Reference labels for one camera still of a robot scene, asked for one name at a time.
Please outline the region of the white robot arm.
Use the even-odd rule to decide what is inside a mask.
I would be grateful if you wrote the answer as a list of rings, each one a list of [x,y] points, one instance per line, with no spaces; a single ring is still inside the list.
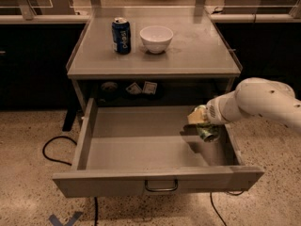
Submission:
[[[222,125],[251,116],[276,121],[301,132],[301,101],[282,82],[252,77],[240,82],[232,92],[197,106],[188,116],[189,124]]]

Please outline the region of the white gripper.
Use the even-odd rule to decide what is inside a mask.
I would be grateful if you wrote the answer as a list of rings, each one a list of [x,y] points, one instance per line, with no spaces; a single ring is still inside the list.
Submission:
[[[222,95],[210,100],[205,107],[198,107],[187,116],[189,124],[220,125],[233,121],[233,97]]]

